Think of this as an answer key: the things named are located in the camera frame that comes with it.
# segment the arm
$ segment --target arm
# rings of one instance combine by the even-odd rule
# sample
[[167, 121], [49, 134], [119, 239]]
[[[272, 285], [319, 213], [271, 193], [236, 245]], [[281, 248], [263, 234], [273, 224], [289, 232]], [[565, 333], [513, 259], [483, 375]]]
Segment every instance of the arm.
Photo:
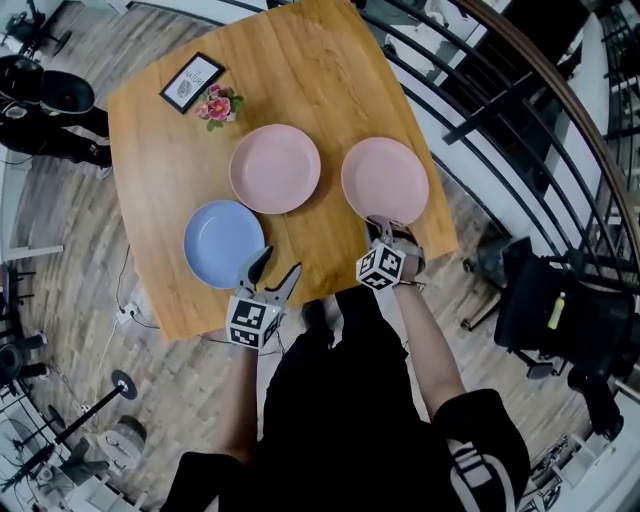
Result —
[[[412, 280], [414, 276], [404, 277]], [[407, 329], [420, 394], [433, 419], [442, 404], [466, 391], [451, 349], [418, 288], [400, 284], [394, 291]]]
[[222, 392], [213, 451], [247, 464], [258, 437], [258, 351], [243, 347], [234, 350]]

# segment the pink plate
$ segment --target pink plate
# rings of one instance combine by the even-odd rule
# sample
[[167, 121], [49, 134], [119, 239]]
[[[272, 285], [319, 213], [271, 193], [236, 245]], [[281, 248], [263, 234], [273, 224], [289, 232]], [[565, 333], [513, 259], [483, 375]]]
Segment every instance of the pink plate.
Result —
[[411, 224], [427, 205], [429, 182], [418, 157], [392, 139], [358, 142], [342, 164], [342, 188], [351, 208]]
[[304, 203], [320, 179], [313, 141], [284, 124], [263, 126], [240, 141], [229, 166], [238, 199], [260, 213], [284, 213]]

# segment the framed picture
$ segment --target framed picture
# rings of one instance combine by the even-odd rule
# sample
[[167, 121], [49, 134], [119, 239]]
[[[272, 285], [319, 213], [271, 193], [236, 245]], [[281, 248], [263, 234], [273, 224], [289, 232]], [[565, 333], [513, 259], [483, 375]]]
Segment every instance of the framed picture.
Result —
[[224, 67], [198, 52], [160, 92], [176, 110], [184, 114], [198, 96], [220, 75]]

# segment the pink flower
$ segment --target pink flower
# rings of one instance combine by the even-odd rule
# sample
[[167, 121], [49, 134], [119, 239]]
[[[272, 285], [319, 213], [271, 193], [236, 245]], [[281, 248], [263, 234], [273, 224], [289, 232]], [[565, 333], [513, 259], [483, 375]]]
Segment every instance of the pink flower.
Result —
[[209, 106], [202, 103], [196, 107], [196, 115], [201, 119], [209, 119]]
[[220, 94], [220, 90], [222, 90], [222, 87], [220, 87], [220, 85], [218, 84], [213, 84], [209, 86], [209, 96], [211, 96], [212, 100], [218, 97], [218, 95]]
[[231, 112], [231, 101], [229, 98], [216, 98], [207, 103], [209, 107], [209, 116], [216, 121], [224, 121], [229, 112]]

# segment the floor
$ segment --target floor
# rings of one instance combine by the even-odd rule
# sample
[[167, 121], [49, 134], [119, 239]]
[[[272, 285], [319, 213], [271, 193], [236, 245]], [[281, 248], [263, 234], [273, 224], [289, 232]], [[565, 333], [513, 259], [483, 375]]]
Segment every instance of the floor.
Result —
[[[211, 29], [152, 7], [136, 6], [117, 17], [75, 3], [64, 8], [57, 24], [59, 31], [67, 27], [73, 29], [73, 37], [48, 65], [86, 78], [101, 105], [127, 76]], [[33, 284], [26, 285], [33, 288], [35, 298], [25, 303], [22, 322], [27, 333], [45, 331], [49, 345], [42, 358], [54, 370], [48, 381], [34, 383], [33, 395], [41, 410], [53, 404], [69, 423], [79, 416], [81, 404], [91, 404], [108, 392], [113, 369], [128, 372], [137, 383], [138, 399], [116, 399], [85, 433], [91, 439], [92, 433], [113, 425], [122, 414], [132, 414], [146, 426], [148, 438], [140, 466], [132, 475], [112, 482], [133, 500], [143, 491], [148, 493], [147, 506], [152, 508], [166, 497], [181, 454], [210, 447], [229, 347], [199, 338], [169, 344], [161, 341], [156, 330], [129, 322], [115, 326], [105, 353], [114, 329], [120, 275], [120, 300], [139, 304], [149, 323], [153, 318], [131, 256], [121, 274], [128, 244], [113, 177], [100, 181], [94, 171], [88, 165], [36, 157], [22, 197], [16, 244], [65, 246], [64, 253], [22, 263], [23, 268], [37, 271]], [[473, 254], [488, 221], [453, 181], [446, 175], [442, 179], [460, 251], [429, 264], [424, 295], [451, 344], [467, 388], [493, 387], [501, 393], [535, 460], [563, 434], [584, 432], [586, 407], [562, 379], [528, 382], [522, 363], [493, 343], [495, 321], [474, 333], [460, 329], [462, 319], [492, 299], [491, 290], [464, 273], [461, 265]], [[381, 304], [401, 332], [394, 302], [382, 297]], [[339, 331], [335, 300], [329, 299], [328, 306]], [[298, 311], [290, 311], [281, 329], [285, 346], [300, 331]], [[271, 353], [260, 358], [261, 401], [280, 359], [273, 345]], [[420, 404], [417, 391], [414, 397]], [[419, 410], [426, 418], [424, 407]]]

